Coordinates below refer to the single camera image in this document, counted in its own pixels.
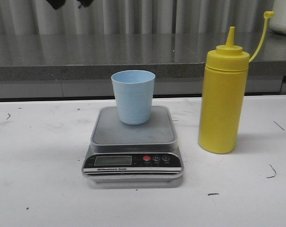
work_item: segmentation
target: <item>light blue cup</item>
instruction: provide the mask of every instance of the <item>light blue cup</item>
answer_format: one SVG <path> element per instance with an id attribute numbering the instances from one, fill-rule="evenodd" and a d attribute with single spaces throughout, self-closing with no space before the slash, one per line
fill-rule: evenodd
<path id="1" fill-rule="evenodd" d="M 150 118 L 155 74 L 127 70 L 113 74 L 114 96 L 119 118 L 126 124 L 143 124 Z"/>

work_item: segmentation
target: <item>electronic scale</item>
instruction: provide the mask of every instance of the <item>electronic scale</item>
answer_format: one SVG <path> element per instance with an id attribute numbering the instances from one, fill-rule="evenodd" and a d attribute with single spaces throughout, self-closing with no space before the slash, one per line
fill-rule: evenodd
<path id="1" fill-rule="evenodd" d="M 169 109 L 152 106 L 148 122 L 120 121 L 117 107 L 100 110 L 82 173 L 93 187 L 176 187 L 183 163 Z"/>

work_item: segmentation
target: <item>gray curtain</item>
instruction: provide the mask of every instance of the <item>gray curtain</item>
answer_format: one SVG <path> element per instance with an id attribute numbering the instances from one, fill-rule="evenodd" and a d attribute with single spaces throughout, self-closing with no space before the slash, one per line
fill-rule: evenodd
<path id="1" fill-rule="evenodd" d="M 0 35 L 170 34 L 261 31 L 274 0 L 0 0 Z"/>

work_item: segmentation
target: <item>red button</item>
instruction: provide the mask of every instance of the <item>red button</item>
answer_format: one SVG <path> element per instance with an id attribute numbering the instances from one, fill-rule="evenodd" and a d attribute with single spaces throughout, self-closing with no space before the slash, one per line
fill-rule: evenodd
<path id="1" fill-rule="evenodd" d="M 149 155 L 145 155 L 145 156 L 143 157 L 143 160 L 144 160 L 144 161 L 150 161 L 150 160 L 151 160 L 151 157 L 150 157 Z"/>

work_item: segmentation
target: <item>white table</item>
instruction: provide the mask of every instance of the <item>white table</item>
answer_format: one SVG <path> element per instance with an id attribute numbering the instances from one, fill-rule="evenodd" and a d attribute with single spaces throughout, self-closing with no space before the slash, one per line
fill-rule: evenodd
<path id="1" fill-rule="evenodd" d="M 246 97 L 226 155 L 197 144 L 200 102 L 153 101 L 177 120 L 183 184 L 115 190 L 92 189 L 81 173 L 113 100 L 0 103 L 0 227 L 286 227 L 286 96 Z"/>

